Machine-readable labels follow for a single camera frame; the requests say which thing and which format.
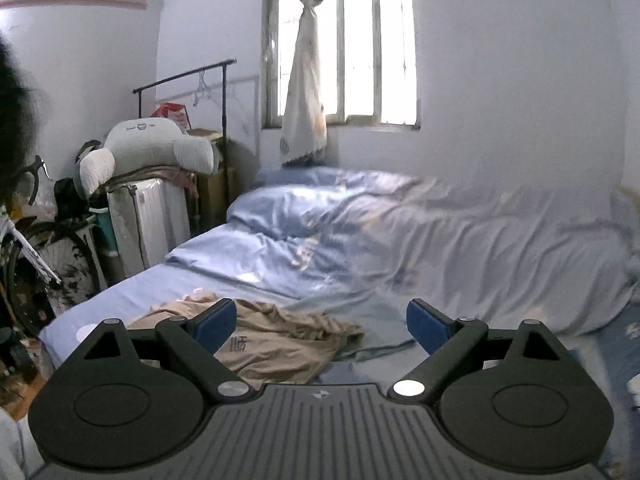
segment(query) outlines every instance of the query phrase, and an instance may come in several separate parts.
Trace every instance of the black metal rack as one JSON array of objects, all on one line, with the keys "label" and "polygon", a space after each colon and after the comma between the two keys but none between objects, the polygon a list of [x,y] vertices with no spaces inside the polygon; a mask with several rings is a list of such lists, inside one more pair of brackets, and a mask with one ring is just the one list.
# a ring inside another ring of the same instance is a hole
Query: black metal rack
[{"label": "black metal rack", "polygon": [[188,75],[193,75],[200,72],[206,72],[207,70],[212,70],[214,68],[222,69],[222,159],[223,159],[223,165],[224,165],[223,170],[225,172],[225,205],[226,207],[229,207],[229,202],[230,202],[228,156],[226,152],[226,68],[229,65],[235,64],[236,62],[238,62],[237,59],[225,59],[224,61],[219,61],[211,65],[194,68],[193,70],[189,70],[188,72],[182,72],[181,74],[172,75],[171,77],[161,79],[160,81],[156,81],[155,83],[151,83],[145,86],[141,86],[140,88],[136,88],[133,91],[134,94],[138,94],[138,117],[141,119],[143,91],[148,90],[149,88],[153,88],[155,86],[161,85],[163,83],[168,83],[169,81],[174,81],[175,79],[180,79],[181,77],[185,77]]}]

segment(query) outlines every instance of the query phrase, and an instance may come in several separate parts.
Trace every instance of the suitcase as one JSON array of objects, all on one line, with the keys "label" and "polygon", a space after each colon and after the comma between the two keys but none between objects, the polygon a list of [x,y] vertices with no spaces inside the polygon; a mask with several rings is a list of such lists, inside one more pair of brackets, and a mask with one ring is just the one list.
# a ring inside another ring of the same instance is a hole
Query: suitcase
[{"label": "suitcase", "polygon": [[130,182],[107,195],[127,278],[164,261],[191,238],[184,190],[159,178]]}]

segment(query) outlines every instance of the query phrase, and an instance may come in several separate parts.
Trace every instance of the white wall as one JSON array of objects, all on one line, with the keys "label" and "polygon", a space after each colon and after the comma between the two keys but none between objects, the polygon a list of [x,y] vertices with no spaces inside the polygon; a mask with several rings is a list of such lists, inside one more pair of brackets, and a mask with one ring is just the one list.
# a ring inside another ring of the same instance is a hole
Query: white wall
[{"label": "white wall", "polygon": [[[156,77],[162,0],[147,10],[50,6],[0,10],[0,34],[38,107],[35,151],[52,176],[71,174],[82,143],[138,116],[135,87]],[[145,111],[153,111],[154,95]]]},{"label": "white wall", "polygon": [[[627,92],[609,0],[414,8],[422,129],[331,129],[331,164],[502,187],[620,182]],[[259,123],[261,12],[262,0],[165,0],[158,45],[158,77],[238,58],[229,125],[244,146],[245,180],[278,163],[279,132]],[[158,97],[196,86],[194,78]],[[219,113],[212,103],[190,108],[199,126],[219,128]]]},{"label": "white wall", "polygon": [[611,0],[625,61],[626,143],[622,184],[640,193],[640,0]]}]

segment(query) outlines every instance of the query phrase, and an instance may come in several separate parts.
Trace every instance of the bed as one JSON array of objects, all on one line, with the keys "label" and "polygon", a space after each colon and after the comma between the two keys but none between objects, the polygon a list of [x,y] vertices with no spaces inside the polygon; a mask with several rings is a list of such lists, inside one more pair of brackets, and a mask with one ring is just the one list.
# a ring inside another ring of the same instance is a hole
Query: bed
[{"label": "bed", "polygon": [[318,381],[384,391],[426,357],[406,330],[411,298],[494,328],[536,318],[614,407],[601,466],[640,478],[638,233],[632,203],[611,189],[504,193],[375,171],[280,170],[259,176],[227,224],[74,307],[41,339],[55,368],[101,320],[129,322],[201,287],[356,321],[366,336]]}]

